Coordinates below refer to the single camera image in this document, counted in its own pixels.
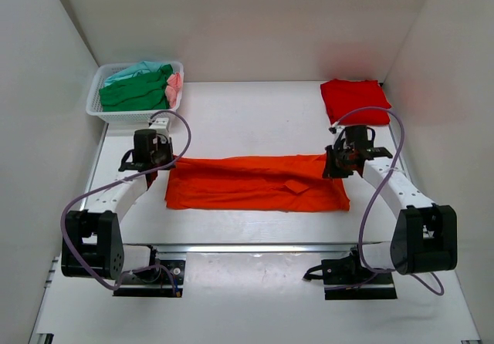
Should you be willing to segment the pink t shirt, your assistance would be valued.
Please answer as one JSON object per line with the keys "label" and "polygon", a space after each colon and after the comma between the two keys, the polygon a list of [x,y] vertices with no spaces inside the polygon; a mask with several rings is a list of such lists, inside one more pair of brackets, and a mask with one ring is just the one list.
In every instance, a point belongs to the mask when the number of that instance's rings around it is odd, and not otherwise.
{"label": "pink t shirt", "polygon": [[168,77],[164,91],[170,109],[176,106],[182,86],[183,79],[180,73],[173,73]]}

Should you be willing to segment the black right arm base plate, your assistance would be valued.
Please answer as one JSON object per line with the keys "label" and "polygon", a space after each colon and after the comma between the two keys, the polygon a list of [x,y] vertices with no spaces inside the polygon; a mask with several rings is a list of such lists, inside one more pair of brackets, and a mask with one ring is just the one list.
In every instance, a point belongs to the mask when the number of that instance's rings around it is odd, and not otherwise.
{"label": "black right arm base plate", "polygon": [[321,281],[327,301],[395,300],[391,273],[378,274],[363,267],[357,247],[340,258],[325,258],[306,270],[303,280]]}

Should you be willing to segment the orange t shirt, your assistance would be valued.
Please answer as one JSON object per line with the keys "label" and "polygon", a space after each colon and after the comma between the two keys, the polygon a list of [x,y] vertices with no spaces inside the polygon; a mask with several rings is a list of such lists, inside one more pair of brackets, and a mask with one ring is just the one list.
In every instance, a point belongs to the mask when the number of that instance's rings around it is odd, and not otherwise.
{"label": "orange t shirt", "polygon": [[173,210],[349,211],[341,179],[324,179],[326,156],[181,158],[164,197]]}

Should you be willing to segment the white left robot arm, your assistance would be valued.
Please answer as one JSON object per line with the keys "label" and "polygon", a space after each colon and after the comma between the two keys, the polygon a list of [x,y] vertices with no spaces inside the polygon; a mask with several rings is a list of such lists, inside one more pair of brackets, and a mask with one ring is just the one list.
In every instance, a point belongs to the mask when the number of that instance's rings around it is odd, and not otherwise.
{"label": "white left robot arm", "polygon": [[172,140],[165,128],[147,128],[134,132],[133,143],[120,161],[117,185],[98,193],[87,209],[65,216],[66,233],[73,244],[69,248],[63,242],[61,270],[66,277],[90,277],[73,251],[104,279],[116,281],[124,271],[135,271],[143,280],[152,281],[161,273],[161,261],[152,247],[124,245],[120,222],[157,178],[157,172],[148,171],[173,161]]}

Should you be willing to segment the aluminium table rail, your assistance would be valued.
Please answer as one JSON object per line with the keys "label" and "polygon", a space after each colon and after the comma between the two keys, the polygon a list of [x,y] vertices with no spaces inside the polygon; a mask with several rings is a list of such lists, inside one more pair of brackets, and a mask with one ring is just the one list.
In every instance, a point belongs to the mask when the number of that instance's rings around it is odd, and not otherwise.
{"label": "aluminium table rail", "polygon": [[165,204],[169,173],[161,171],[120,222],[126,245],[155,245],[165,251],[302,252],[342,250],[357,243],[392,239],[397,218],[382,198],[360,227],[374,189],[353,175],[344,181],[350,210],[303,213],[280,211],[171,210]]}

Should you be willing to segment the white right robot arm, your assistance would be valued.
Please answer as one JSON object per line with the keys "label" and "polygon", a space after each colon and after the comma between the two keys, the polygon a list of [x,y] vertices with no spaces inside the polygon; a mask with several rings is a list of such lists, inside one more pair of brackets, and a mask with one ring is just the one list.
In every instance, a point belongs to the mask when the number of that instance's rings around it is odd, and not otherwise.
{"label": "white right robot arm", "polygon": [[375,131],[365,125],[335,126],[333,143],[326,148],[323,177],[344,179],[358,174],[374,189],[396,221],[390,241],[364,243],[365,220],[357,241],[357,256],[346,263],[354,282],[373,273],[396,271],[413,275],[449,271],[458,263],[457,214],[449,205],[425,196],[396,166],[398,156],[374,144]]}

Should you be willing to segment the teal t shirt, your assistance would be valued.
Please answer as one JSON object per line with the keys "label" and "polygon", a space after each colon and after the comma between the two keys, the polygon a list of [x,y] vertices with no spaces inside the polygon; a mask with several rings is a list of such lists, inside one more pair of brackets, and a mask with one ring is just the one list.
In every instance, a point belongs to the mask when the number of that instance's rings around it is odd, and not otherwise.
{"label": "teal t shirt", "polygon": [[141,61],[135,63],[126,69],[123,69],[112,76],[105,79],[103,86],[110,86],[111,84],[121,81],[123,79],[129,79],[135,76],[140,76],[148,73],[157,72],[164,64],[162,62]]}

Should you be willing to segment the folded red t shirt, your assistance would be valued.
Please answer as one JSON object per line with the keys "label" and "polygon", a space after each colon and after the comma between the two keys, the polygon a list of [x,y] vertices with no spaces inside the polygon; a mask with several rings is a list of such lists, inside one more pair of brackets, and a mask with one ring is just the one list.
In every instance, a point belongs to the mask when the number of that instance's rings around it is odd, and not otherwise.
{"label": "folded red t shirt", "polygon": [[369,106],[390,109],[391,104],[377,80],[347,81],[333,79],[320,85],[320,92],[330,123],[342,125],[385,126],[390,123],[381,110],[362,110],[341,119],[345,114]]}

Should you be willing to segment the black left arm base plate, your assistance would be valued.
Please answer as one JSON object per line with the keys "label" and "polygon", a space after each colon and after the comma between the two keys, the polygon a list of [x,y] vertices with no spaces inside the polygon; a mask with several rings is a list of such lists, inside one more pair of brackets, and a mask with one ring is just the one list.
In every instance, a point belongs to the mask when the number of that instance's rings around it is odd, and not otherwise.
{"label": "black left arm base plate", "polygon": [[151,252],[149,265],[162,265],[171,274],[162,268],[153,268],[140,271],[137,274],[127,275],[122,285],[113,292],[114,297],[129,298],[181,298],[184,290],[186,272],[185,253],[163,253],[157,250]]}

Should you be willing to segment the green t shirt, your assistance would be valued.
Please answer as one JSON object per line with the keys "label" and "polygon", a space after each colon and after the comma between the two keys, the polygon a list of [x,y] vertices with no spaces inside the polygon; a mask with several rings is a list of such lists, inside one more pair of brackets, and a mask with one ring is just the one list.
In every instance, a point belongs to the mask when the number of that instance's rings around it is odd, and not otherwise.
{"label": "green t shirt", "polygon": [[171,106],[165,90],[172,73],[172,66],[165,64],[155,72],[119,79],[101,88],[99,94],[103,112],[169,109]]}

